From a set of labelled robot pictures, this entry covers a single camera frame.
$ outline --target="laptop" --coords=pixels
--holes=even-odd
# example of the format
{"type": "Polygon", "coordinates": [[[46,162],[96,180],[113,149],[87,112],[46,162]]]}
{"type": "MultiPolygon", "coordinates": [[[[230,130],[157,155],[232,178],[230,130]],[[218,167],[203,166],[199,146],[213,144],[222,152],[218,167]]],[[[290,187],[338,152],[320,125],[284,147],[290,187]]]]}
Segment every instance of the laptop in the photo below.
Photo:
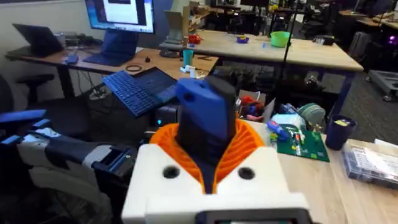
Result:
{"type": "Polygon", "coordinates": [[[8,52],[12,55],[28,57],[47,57],[63,51],[61,43],[48,27],[12,24],[30,46],[8,52]]]}

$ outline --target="wooden table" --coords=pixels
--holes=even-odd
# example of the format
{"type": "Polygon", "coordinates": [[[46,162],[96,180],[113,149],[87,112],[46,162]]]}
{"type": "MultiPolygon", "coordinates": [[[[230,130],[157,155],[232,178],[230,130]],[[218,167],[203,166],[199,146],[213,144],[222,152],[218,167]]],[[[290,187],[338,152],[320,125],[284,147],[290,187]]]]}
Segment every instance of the wooden table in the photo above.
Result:
{"type": "MultiPolygon", "coordinates": [[[[90,52],[97,52],[99,49],[90,50],[90,52]]],[[[83,70],[87,72],[96,72],[105,75],[112,74],[114,72],[124,70],[128,65],[140,65],[143,70],[158,67],[171,77],[175,79],[179,78],[188,78],[189,73],[183,73],[180,71],[180,67],[183,66],[183,62],[180,61],[179,58],[164,58],[159,55],[160,50],[156,49],[143,49],[140,52],[136,53],[134,58],[125,64],[119,67],[112,67],[107,65],[99,65],[95,63],[84,62],[83,59],[87,58],[91,55],[87,51],[79,50],[76,54],[79,56],[79,61],[75,65],[66,65],[63,62],[63,59],[70,52],[74,52],[74,50],[64,50],[63,52],[59,52],[53,55],[50,55],[45,58],[37,58],[37,57],[23,57],[7,54],[6,58],[9,60],[20,60],[30,63],[39,63],[44,65],[51,65],[57,68],[62,90],[65,98],[74,97],[73,85],[70,79],[69,69],[75,70],[83,70]],[[146,57],[150,58],[150,62],[145,62],[146,57]]],[[[218,57],[209,57],[208,60],[200,60],[198,57],[203,55],[195,55],[192,64],[194,67],[199,68],[201,71],[201,75],[208,75],[212,70],[214,65],[216,64],[218,57]]],[[[137,74],[139,72],[129,72],[131,75],[137,74]]]]}
{"type": "MultiPolygon", "coordinates": [[[[374,20],[375,22],[377,22],[377,23],[380,21],[380,19],[378,19],[378,18],[373,18],[373,20],[374,20]]],[[[398,22],[390,22],[390,19],[382,19],[382,20],[381,20],[381,24],[386,25],[386,26],[388,26],[388,27],[391,27],[391,28],[393,28],[393,29],[398,30],[398,22]]]]}
{"type": "MultiPolygon", "coordinates": [[[[247,44],[237,44],[232,34],[212,30],[199,30],[204,39],[191,48],[198,54],[217,56],[237,62],[249,62],[265,65],[280,65],[283,62],[285,48],[271,46],[270,38],[266,36],[246,35],[250,38],[247,44]]],[[[163,43],[160,47],[180,50],[182,45],[163,43]]],[[[351,82],[356,72],[362,72],[363,67],[341,50],[336,44],[323,46],[310,40],[292,39],[292,46],[287,56],[288,67],[301,67],[319,72],[319,80],[325,72],[345,76],[338,101],[331,114],[338,114],[351,88],[351,82]]]]}
{"type": "Polygon", "coordinates": [[[379,26],[378,21],[375,21],[374,18],[369,18],[367,15],[360,14],[360,13],[352,14],[351,12],[352,12],[352,10],[342,10],[342,11],[339,11],[339,14],[342,16],[355,17],[357,22],[365,24],[369,27],[378,27],[379,26]]]}
{"type": "MultiPolygon", "coordinates": [[[[269,145],[265,124],[248,123],[269,145]]],[[[352,139],[346,147],[350,144],[398,156],[398,151],[393,148],[352,139]]],[[[289,190],[305,195],[313,221],[322,224],[397,223],[398,191],[349,179],[341,151],[326,150],[330,163],[278,154],[289,190]]]]}

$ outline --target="monitor stand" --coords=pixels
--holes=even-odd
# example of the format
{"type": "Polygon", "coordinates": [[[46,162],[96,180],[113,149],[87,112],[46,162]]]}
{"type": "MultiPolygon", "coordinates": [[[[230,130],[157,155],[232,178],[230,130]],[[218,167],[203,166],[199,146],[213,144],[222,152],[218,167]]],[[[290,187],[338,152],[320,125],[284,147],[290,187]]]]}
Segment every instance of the monitor stand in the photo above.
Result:
{"type": "Polygon", "coordinates": [[[118,67],[136,54],[138,33],[125,30],[106,30],[101,53],[85,58],[84,62],[118,67]]]}

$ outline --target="wall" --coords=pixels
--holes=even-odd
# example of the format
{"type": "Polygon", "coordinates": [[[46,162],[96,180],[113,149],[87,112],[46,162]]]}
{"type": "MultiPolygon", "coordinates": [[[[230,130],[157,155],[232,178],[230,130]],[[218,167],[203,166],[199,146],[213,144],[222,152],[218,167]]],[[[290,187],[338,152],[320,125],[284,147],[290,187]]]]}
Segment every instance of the wall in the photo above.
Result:
{"type": "MultiPolygon", "coordinates": [[[[163,10],[170,9],[172,0],[154,0],[156,35],[140,35],[139,45],[157,47],[169,32],[163,10]]],[[[92,35],[102,39],[103,30],[90,28],[83,0],[63,0],[54,2],[33,2],[17,4],[0,4],[0,73],[9,82],[16,102],[16,109],[22,110],[26,106],[28,89],[23,85],[16,85],[15,80],[24,75],[37,73],[52,73],[57,75],[55,68],[46,65],[34,65],[25,62],[10,62],[3,57],[9,51],[27,45],[23,37],[15,30],[12,23],[47,26],[53,32],[74,31],[92,35]]],[[[101,83],[101,76],[91,74],[93,82],[101,83]]],[[[71,70],[71,78],[75,93],[80,94],[78,76],[71,70]]],[[[90,84],[83,78],[81,89],[89,89],[90,84]]],[[[63,97],[58,77],[39,88],[39,100],[63,97]]]]}

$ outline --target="white plastic part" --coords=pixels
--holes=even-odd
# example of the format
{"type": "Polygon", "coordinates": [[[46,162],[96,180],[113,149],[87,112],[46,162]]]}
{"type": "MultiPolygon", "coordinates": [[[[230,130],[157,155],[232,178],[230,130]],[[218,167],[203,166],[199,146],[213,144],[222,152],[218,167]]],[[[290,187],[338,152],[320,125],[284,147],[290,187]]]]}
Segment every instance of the white plastic part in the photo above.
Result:
{"type": "Polygon", "coordinates": [[[201,184],[176,163],[158,145],[140,147],[124,204],[124,224],[194,224],[202,211],[267,208],[304,208],[302,194],[289,192],[277,153],[271,147],[259,147],[217,186],[217,193],[202,193],[201,184]],[[162,173],[168,166],[180,169],[174,179],[162,173]],[[242,179],[238,170],[252,169],[251,180],[242,179]]]}

